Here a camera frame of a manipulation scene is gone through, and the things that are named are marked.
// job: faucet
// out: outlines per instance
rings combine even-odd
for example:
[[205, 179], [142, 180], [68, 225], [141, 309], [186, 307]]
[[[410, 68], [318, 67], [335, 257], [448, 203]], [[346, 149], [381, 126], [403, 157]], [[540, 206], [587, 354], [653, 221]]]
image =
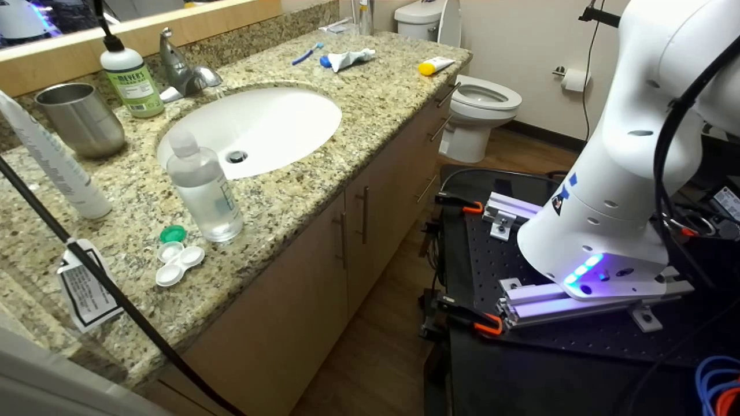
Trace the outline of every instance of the faucet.
[[182, 52], [169, 43], [172, 30], [165, 27], [159, 34], [159, 56], [164, 65], [164, 72], [170, 87], [159, 96], [162, 101], [169, 103], [180, 98], [197, 94], [206, 87], [215, 87], [223, 79], [211, 68], [203, 65], [191, 68], [185, 62]]

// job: mirror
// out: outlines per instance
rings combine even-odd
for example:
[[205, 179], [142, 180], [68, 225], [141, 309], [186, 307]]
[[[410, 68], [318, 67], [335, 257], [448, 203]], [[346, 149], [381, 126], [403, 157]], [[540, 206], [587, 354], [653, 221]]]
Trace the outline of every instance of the mirror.
[[[103, 0], [108, 25], [210, 1]], [[0, 50], [98, 27], [93, 0], [0, 0]]]

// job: cabinet handle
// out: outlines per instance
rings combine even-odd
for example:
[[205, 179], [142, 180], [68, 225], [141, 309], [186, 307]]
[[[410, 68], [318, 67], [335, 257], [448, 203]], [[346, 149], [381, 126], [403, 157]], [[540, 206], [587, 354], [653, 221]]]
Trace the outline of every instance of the cabinet handle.
[[440, 126], [440, 128], [437, 129], [437, 131], [434, 132], [434, 134], [431, 134], [431, 133], [430, 134], [427, 134], [427, 136], [429, 136], [429, 141], [430, 142], [434, 142], [435, 140], [437, 140], [437, 136], [439, 136], [440, 133], [445, 129], [445, 127], [447, 126], [447, 123], [450, 122], [450, 119], [451, 118], [452, 118], [452, 114], [450, 114], [450, 116], [448, 116], [447, 118], [443, 118], [442, 119], [443, 122], [442, 122], [442, 125]]
[[445, 105], [445, 101], [449, 100], [450, 97], [452, 97], [452, 94], [455, 92], [455, 90], [460, 88], [460, 85], [462, 84], [463, 84], [462, 82], [458, 82], [457, 84], [455, 84], [452, 87], [452, 90], [450, 90], [450, 92], [447, 93], [447, 95], [445, 95], [444, 98], [442, 98], [441, 100], [435, 98], [434, 100], [437, 102], [437, 108], [440, 108], [441, 106]]
[[347, 270], [347, 213], [342, 212], [339, 215], [340, 219], [333, 219], [332, 223], [339, 224], [339, 229], [342, 233], [342, 255], [338, 255], [337, 258], [342, 261], [342, 268]]
[[370, 187], [363, 189], [362, 195], [355, 195], [355, 198], [363, 202], [363, 230], [357, 231], [358, 234], [363, 236], [363, 244], [368, 243], [368, 205], [370, 202]]
[[434, 175], [431, 177], [431, 179], [428, 179], [429, 184], [424, 188], [424, 192], [421, 192], [421, 195], [414, 195], [414, 197], [417, 198], [417, 204], [421, 202], [422, 198], [424, 198], [424, 195], [429, 191], [429, 188], [431, 188], [431, 185], [434, 183], [434, 179], [437, 179], [437, 175]]

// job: toilet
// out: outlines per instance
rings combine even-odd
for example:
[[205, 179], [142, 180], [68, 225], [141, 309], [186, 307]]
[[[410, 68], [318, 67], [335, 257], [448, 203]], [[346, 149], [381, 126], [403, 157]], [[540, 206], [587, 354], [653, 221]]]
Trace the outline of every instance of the toilet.
[[[394, 17], [401, 35], [460, 47], [460, 0], [419, 0], [396, 9]], [[465, 163], [480, 162], [491, 130], [517, 116], [522, 96], [470, 76], [457, 76], [457, 82], [460, 86], [452, 94], [440, 154]]]

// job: toilet paper roll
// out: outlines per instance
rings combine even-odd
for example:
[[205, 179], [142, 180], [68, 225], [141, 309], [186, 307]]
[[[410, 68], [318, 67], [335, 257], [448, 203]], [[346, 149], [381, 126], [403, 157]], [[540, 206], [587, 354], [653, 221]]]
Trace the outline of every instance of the toilet paper roll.
[[562, 82], [560, 83], [560, 86], [564, 90], [568, 91], [576, 91], [577, 93], [582, 93], [584, 90], [584, 86], [591, 82], [591, 74], [588, 74], [588, 81], [586, 81], [586, 72], [581, 70], [567, 70], [565, 71], [565, 76], [562, 79]]

